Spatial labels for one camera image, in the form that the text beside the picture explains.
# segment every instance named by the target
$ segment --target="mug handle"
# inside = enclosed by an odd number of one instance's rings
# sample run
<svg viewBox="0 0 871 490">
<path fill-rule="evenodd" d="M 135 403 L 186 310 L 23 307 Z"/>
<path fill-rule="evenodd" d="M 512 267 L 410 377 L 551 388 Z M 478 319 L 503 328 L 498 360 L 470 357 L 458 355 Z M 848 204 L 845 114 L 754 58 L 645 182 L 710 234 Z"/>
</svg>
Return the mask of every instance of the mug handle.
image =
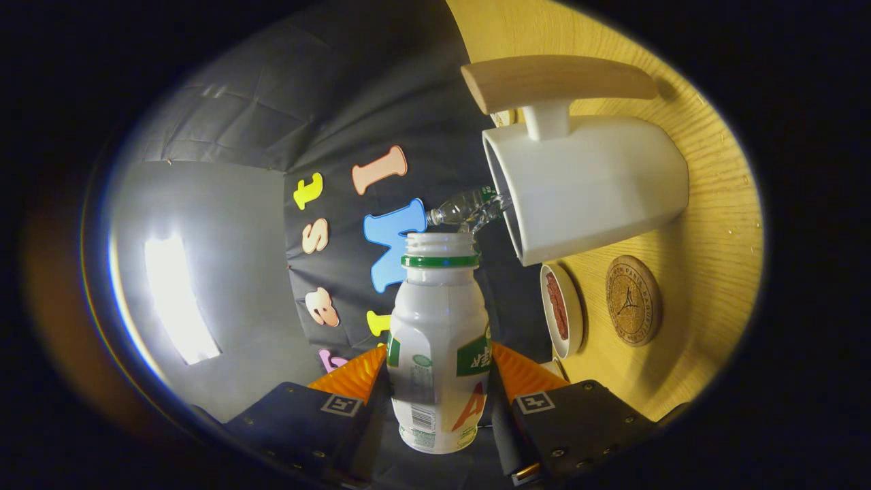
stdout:
<svg viewBox="0 0 871 490">
<path fill-rule="evenodd" d="M 656 83 L 636 66 L 586 56 L 535 55 L 491 59 L 460 68 L 481 112 L 521 107 L 536 141 L 569 134 L 575 99 L 654 99 Z"/>
</svg>

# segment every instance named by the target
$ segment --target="clear water bottle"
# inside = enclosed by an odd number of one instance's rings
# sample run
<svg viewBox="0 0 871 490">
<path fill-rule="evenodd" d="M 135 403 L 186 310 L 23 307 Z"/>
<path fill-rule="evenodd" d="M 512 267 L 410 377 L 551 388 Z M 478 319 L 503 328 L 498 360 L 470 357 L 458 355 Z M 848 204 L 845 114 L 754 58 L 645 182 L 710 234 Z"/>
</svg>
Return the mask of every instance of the clear water bottle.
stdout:
<svg viewBox="0 0 871 490">
<path fill-rule="evenodd" d="M 495 195 L 496 190 L 493 186 L 477 187 L 455 194 L 438 208 L 429 210 L 427 213 L 427 226 L 463 224 L 472 213 Z"/>
<path fill-rule="evenodd" d="M 399 433 L 422 453 L 460 451 L 477 435 L 491 361 L 472 235 L 409 233 L 402 265 L 387 354 Z"/>
</svg>

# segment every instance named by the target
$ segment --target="barcode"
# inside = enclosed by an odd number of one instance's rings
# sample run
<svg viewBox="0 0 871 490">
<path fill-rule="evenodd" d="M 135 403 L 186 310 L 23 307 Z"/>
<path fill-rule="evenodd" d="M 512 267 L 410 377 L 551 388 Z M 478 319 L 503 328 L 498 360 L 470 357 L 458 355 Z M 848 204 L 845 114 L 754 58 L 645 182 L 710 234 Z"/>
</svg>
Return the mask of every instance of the barcode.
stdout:
<svg viewBox="0 0 871 490">
<path fill-rule="evenodd" d="M 411 405 L 411 425 L 424 431 L 433 432 L 436 429 L 436 415 L 433 412 Z"/>
</svg>

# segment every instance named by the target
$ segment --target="wooden handle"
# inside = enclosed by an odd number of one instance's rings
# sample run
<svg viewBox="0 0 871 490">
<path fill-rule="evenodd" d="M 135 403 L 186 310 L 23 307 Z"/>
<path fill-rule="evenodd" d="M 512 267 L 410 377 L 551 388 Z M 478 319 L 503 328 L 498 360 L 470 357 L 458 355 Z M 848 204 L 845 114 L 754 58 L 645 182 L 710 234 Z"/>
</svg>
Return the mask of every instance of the wooden handle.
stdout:
<svg viewBox="0 0 871 490">
<path fill-rule="evenodd" d="M 481 112 L 551 100 L 620 97 L 654 99 L 656 83 L 641 69 L 586 56 L 518 56 L 460 68 Z"/>
</svg>

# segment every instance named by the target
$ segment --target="orange letter a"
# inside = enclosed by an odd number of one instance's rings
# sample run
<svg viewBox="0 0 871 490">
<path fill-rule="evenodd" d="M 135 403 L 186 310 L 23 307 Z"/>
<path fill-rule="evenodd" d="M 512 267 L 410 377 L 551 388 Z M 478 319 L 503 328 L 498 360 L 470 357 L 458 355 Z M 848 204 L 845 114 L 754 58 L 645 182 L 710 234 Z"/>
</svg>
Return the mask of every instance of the orange letter a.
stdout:
<svg viewBox="0 0 871 490">
<path fill-rule="evenodd" d="M 466 408 L 463 409 L 463 413 L 460 414 L 460 418 L 456 420 L 456 424 L 454 424 L 454 428 L 450 431 L 453 432 L 460 428 L 460 425 L 466 421 L 472 415 L 476 413 L 481 413 L 484 409 L 484 402 L 486 401 L 486 397 L 484 397 L 484 388 L 480 381 L 475 385 L 475 391 L 472 393 L 472 398 L 469 398 L 469 402 L 466 404 Z"/>
</svg>

